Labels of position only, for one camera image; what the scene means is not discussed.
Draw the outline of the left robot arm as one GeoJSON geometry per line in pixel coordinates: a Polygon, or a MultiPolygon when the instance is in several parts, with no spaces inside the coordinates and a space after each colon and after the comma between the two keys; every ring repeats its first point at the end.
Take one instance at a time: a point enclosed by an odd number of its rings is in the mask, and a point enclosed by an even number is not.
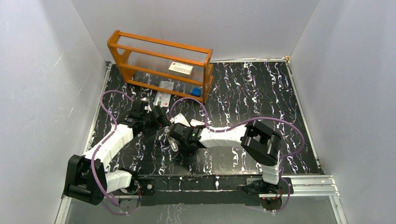
{"type": "Polygon", "coordinates": [[[104,198],[123,189],[128,194],[138,192],[137,173],[128,168],[107,172],[112,159],[139,134],[150,137],[170,126],[163,109],[149,106],[146,100],[134,100],[132,109],[115,121],[115,127],[93,148],[68,160],[64,195],[98,205],[104,198]]]}

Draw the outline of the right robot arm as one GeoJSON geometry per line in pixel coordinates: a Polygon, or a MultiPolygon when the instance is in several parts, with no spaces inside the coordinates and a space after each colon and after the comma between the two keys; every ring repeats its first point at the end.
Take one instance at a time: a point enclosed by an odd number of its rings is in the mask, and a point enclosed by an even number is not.
{"type": "Polygon", "coordinates": [[[243,148],[262,168],[261,179],[246,181],[241,189],[250,195],[279,194],[280,150],[282,138],[279,133],[258,120],[248,121],[235,128],[210,130],[205,124],[192,124],[184,115],[170,119],[167,133],[175,151],[193,152],[201,148],[243,148]]]}

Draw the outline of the red white staple box sleeve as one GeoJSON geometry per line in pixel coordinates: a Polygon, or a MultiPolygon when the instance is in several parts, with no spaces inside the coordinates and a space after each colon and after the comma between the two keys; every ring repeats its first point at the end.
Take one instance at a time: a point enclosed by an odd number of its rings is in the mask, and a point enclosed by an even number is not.
{"type": "Polygon", "coordinates": [[[202,126],[202,125],[205,125],[205,123],[202,122],[202,121],[198,121],[198,120],[192,119],[190,121],[190,125],[191,126],[202,126]]]}

